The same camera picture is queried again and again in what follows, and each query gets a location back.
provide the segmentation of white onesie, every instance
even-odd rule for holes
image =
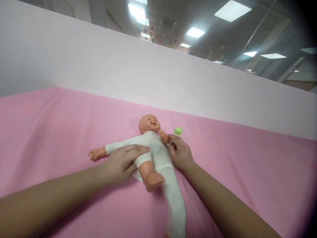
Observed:
[[[174,172],[172,160],[168,149],[161,141],[161,138],[153,131],[148,131],[144,135],[133,137],[122,142],[106,145],[107,155],[115,149],[131,144],[148,146],[151,150],[134,160],[137,168],[145,162],[152,161],[156,172],[163,175],[165,182],[162,184],[165,198],[168,203],[169,226],[168,235],[170,238],[185,237],[186,212],[181,191]],[[142,181],[141,175],[137,170],[133,176]]]

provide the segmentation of ceiling light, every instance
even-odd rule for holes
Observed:
[[[136,0],[136,1],[138,1],[138,2],[140,2],[140,3],[143,3],[143,4],[145,4],[145,5],[148,4],[148,0]]]
[[[144,19],[136,19],[136,22],[137,23],[140,23],[142,25],[146,25],[146,26],[150,26],[150,23],[149,23],[149,20],[147,18],[144,18]]]
[[[203,34],[205,34],[204,31],[199,30],[199,29],[194,28],[194,27],[192,27],[192,28],[187,32],[187,35],[190,35],[190,36],[195,37],[195,38],[199,38],[199,37],[201,37]]]
[[[267,54],[267,55],[261,55],[265,58],[268,58],[268,59],[280,59],[280,58],[286,58],[286,56],[283,56],[283,55],[280,55],[280,54],[277,54],[277,53],[274,53],[274,54]]]
[[[149,35],[147,35],[147,34],[144,34],[143,32],[141,32],[141,36],[143,36],[143,37],[146,37],[146,38],[151,38]]]
[[[243,53],[243,54],[247,55],[247,56],[250,56],[250,57],[253,57],[253,56],[255,56],[256,53],[257,53],[257,51],[252,51],[252,52],[246,52],[246,53]]]
[[[251,8],[242,5],[241,3],[230,0],[229,2],[227,2],[226,5],[224,5],[219,11],[215,13],[215,16],[232,22],[251,10]]]
[[[184,44],[184,43],[181,43],[180,46],[183,46],[183,47],[186,47],[186,48],[191,47],[191,45],[187,45],[187,44]]]
[[[311,55],[317,54],[317,47],[305,48],[305,49],[300,49],[300,50],[304,51],[308,54],[311,54]]]
[[[128,4],[131,15],[136,19],[145,19],[145,11],[143,8],[137,7],[136,5]]]

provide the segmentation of doll foot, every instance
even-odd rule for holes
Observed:
[[[164,177],[157,173],[157,172],[151,172],[147,175],[144,185],[148,192],[153,192],[160,184],[165,182]]]
[[[89,152],[88,155],[89,155],[89,158],[93,161],[100,158],[99,150],[92,150]]]

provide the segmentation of pink sheet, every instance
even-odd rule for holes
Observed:
[[[181,127],[196,162],[282,237],[301,232],[312,206],[316,141],[62,88],[0,98],[0,110],[0,196],[102,163],[91,162],[89,150],[139,135],[139,118],[152,113],[167,133]],[[195,190],[178,171],[176,176],[187,237],[221,237]],[[162,192],[147,193],[131,178],[45,236],[163,237],[166,218]]]

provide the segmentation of white partition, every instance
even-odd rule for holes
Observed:
[[[0,1],[0,96],[60,86],[317,140],[317,95],[19,1]]]

